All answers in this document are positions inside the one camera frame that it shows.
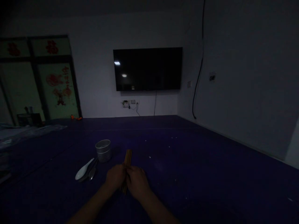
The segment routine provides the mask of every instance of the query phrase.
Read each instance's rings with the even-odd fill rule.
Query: metal cup
[[[112,157],[112,151],[111,151],[111,141],[101,140],[99,141],[95,146],[97,150],[97,157],[99,158],[99,161],[101,163],[108,162]]]

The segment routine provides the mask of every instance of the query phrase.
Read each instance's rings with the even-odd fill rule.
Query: white spoon
[[[82,166],[82,168],[77,172],[77,174],[75,176],[75,180],[79,180],[81,177],[84,176],[84,174],[86,173],[88,165],[93,161],[93,159],[94,158],[92,158],[88,163],[86,163],[84,166]]]

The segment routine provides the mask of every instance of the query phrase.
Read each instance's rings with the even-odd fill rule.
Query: television
[[[181,87],[182,48],[113,50],[117,91]]]

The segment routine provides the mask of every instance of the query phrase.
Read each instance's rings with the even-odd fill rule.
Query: black cable
[[[129,106],[130,106],[130,104],[129,104]],[[137,106],[136,106],[137,107]],[[136,109],[136,107],[133,109],[132,107],[130,107],[129,109],[132,109],[132,110],[135,110]]]
[[[199,69],[199,73],[198,73],[198,77],[197,77],[197,81],[196,81],[196,85],[195,85],[193,102],[192,102],[192,114],[193,114],[194,119],[196,119],[196,117],[194,115],[194,99],[195,99],[195,94],[196,94],[196,88],[197,88],[198,80],[199,80],[199,77],[200,77],[200,73],[202,71],[202,62],[203,62],[203,50],[204,50],[204,47],[203,47],[203,25],[204,25],[203,19],[204,19],[204,14],[205,14],[205,4],[206,4],[206,0],[203,0],[203,7],[202,7],[202,61],[200,63],[200,69]]]
[[[157,90],[156,90],[156,98],[155,98],[155,109],[154,109],[154,115],[155,115],[155,112],[156,112],[156,102],[157,102]]]
[[[136,112],[138,111],[138,103],[136,104]],[[138,112],[137,112],[138,113]],[[138,115],[140,116],[140,114],[138,113]]]

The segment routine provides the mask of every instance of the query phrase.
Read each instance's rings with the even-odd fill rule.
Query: orange object
[[[126,157],[125,157],[125,162],[124,162],[124,167],[125,168],[130,168],[131,166],[131,159],[132,159],[132,150],[127,149]],[[121,186],[121,191],[126,194],[127,193],[127,184],[126,182],[123,183]]]

